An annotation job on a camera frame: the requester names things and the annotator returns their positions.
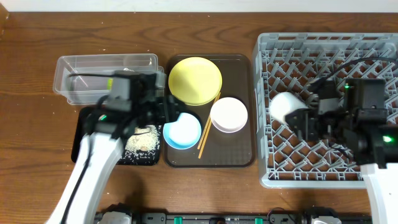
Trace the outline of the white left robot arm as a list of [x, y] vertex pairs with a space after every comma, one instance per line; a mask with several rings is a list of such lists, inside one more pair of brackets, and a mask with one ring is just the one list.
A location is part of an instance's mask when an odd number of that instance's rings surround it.
[[93, 223], [100, 196], [137, 128], [177, 120], [185, 105], [164, 93], [163, 72], [116, 70], [111, 90], [87, 106], [72, 174], [48, 223]]

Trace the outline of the pink bowl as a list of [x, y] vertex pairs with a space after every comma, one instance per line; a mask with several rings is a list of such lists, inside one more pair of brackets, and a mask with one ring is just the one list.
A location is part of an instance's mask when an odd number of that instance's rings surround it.
[[235, 133], [246, 125], [248, 110], [239, 99], [224, 97], [211, 107], [210, 118], [212, 125], [219, 131]]

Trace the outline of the rice pile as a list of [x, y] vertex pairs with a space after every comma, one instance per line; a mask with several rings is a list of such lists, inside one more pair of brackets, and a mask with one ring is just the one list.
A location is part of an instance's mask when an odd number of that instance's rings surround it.
[[125, 154], [118, 164], [127, 166], [153, 166], [160, 157], [161, 126], [147, 125], [135, 128], [134, 134], [127, 140]]

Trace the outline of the blue bowl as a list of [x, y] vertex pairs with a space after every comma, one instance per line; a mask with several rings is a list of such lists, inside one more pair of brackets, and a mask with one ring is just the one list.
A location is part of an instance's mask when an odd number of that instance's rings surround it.
[[201, 124], [194, 115], [181, 113], [175, 122], [164, 124], [163, 137], [165, 142], [174, 149], [189, 149], [201, 137]]

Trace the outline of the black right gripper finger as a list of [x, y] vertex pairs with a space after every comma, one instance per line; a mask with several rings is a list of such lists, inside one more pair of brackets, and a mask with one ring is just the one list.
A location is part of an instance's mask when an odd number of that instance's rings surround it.
[[297, 109], [285, 115], [285, 121], [297, 137], [305, 137], [307, 133], [307, 110]]
[[318, 119], [309, 111], [304, 115], [304, 140], [317, 141], [319, 140]]

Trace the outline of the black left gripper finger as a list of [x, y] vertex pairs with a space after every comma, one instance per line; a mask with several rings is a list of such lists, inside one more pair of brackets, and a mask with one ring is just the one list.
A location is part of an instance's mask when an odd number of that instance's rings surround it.
[[167, 97], [168, 103], [168, 122], [175, 122], [181, 113], [185, 111], [185, 103], [174, 97], [173, 95], [169, 95]]
[[159, 115], [160, 123], [168, 123], [169, 122], [169, 111], [168, 111], [168, 103], [167, 97], [161, 96], [157, 98], [157, 109]]

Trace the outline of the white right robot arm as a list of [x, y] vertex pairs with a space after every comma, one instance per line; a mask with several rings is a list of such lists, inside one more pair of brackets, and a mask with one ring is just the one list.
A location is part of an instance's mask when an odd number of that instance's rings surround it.
[[373, 223], [397, 223], [397, 126], [388, 124], [384, 80], [348, 78], [343, 103], [333, 81], [317, 80], [316, 109], [297, 108], [284, 121], [299, 139], [329, 139], [353, 152], [371, 203]]

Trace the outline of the white green cup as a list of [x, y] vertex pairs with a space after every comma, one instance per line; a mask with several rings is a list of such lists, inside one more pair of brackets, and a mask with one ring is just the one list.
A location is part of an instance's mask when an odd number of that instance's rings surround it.
[[308, 106], [289, 92], [276, 94], [270, 102], [270, 115], [282, 124], [287, 124], [285, 116], [298, 109], [308, 109]]

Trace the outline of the green snack wrapper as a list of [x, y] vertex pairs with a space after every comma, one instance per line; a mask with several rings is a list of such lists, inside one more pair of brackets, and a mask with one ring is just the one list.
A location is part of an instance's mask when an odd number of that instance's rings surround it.
[[113, 85], [113, 79], [109, 78], [107, 81], [107, 89], [111, 90], [112, 89], [112, 85]]

